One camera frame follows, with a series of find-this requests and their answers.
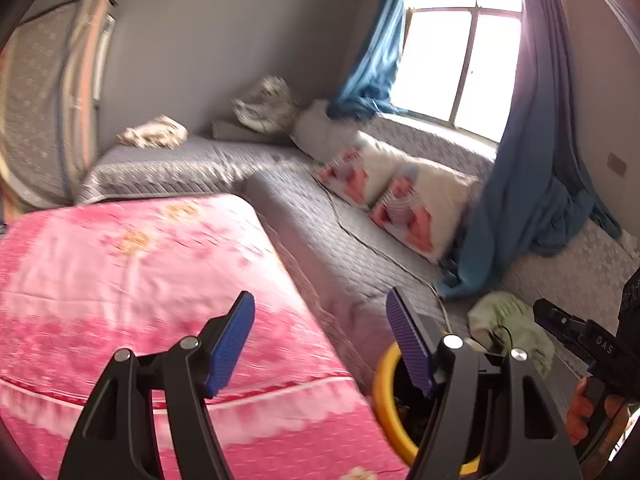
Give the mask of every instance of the pink floral blanket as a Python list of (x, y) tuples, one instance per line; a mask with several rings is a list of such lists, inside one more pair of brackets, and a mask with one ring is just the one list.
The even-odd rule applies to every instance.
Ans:
[[(47, 479), (117, 348), (163, 351), (248, 290), (254, 327), (208, 404), (237, 479), (404, 478), (247, 202), (231, 195), (27, 215), (0, 244), (0, 416)], [(154, 398), (167, 480), (179, 479)]]

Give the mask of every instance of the pink and white pillow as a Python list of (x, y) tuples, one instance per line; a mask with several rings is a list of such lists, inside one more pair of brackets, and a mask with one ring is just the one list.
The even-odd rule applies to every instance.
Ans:
[(405, 152), (357, 132), (333, 160), (314, 170), (314, 176), (351, 205), (368, 210), (407, 157)]
[(412, 158), (398, 166), (370, 217), (435, 264), (449, 249), (477, 182), (431, 160)]

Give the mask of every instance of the hand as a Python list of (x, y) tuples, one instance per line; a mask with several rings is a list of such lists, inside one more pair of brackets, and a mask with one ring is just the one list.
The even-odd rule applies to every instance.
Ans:
[[(566, 422), (564, 424), (566, 432), (569, 435), (569, 441), (573, 446), (578, 444), (582, 439), (586, 438), (589, 433), (587, 424), (582, 417), (591, 416), (593, 414), (594, 405), (584, 396), (587, 390), (587, 379), (582, 379), (578, 383), (574, 398), (571, 401), (569, 410), (566, 414)], [(609, 418), (616, 417), (611, 425), (609, 433), (604, 437), (600, 447), (595, 449), (584, 462), (580, 464), (582, 477), (584, 480), (593, 480), (602, 472), (609, 461), (609, 455), (613, 451), (614, 446), (622, 437), (629, 421), (629, 409), (627, 406), (620, 405), (623, 399), (619, 396), (611, 395), (607, 397), (604, 403), (605, 413)]]
[[(584, 378), (578, 383), (574, 398), (569, 406), (569, 411), (566, 413), (566, 422), (564, 426), (566, 428), (566, 432), (569, 434), (569, 441), (571, 441), (572, 446), (575, 446), (582, 439), (586, 438), (589, 433), (589, 428), (582, 420), (582, 417), (589, 417), (593, 415), (593, 410), (595, 408), (591, 401), (584, 396), (586, 391), (587, 379)], [(604, 410), (609, 418), (613, 418), (616, 415), (616, 412), (620, 409), (622, 401), (623, 399), (619, 396), (612, 395), (607, 397), (607, 400), (605, 400), (604, 403)], [(618, 413), (618, 416), (609, 430), (609, 434), (604, 439), (602, 446), (604, 446), (605, 442), (609, 442), (611, 447), (613, 447), (624, 433), (628, 421), (629, 410), (628, 408), (623, 408)]]

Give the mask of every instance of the gray wall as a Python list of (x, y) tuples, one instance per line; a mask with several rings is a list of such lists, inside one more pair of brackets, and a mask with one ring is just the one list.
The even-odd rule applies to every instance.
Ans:
[[(604, 0), (565, 0), (575, 56), (578, 140), (603, 202), (640, 237), (640, 54)], [(618, 176), (609, 153), (627, 164)]]
[[(65, 0), (37, 0), (28, 16)], [(361, 0), (116, 0), (104, 75), (100, 147), (127, 126), (167, 114), (192, 133), (230, 114), (265, 74), (303, 103), (341, 83)]]

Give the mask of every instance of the white pillow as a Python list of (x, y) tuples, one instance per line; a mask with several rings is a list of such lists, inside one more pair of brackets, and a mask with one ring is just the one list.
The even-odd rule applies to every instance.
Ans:
[(410, 249), (436, 264), (449, 249), (478, 182), (425, 158), (396, 169), (371, 219)]
[(314, 171), (327, 189), (360, 209), (369, 209), (386, 189), (405, 152), (357, 132), (343, 150)]
[(325, 164), (338, 153), (358, 131), (356, 121), (332, 121), (326, 116), (329, 101), (317, 100), (300, 114), (291, 139), (313, 160)]

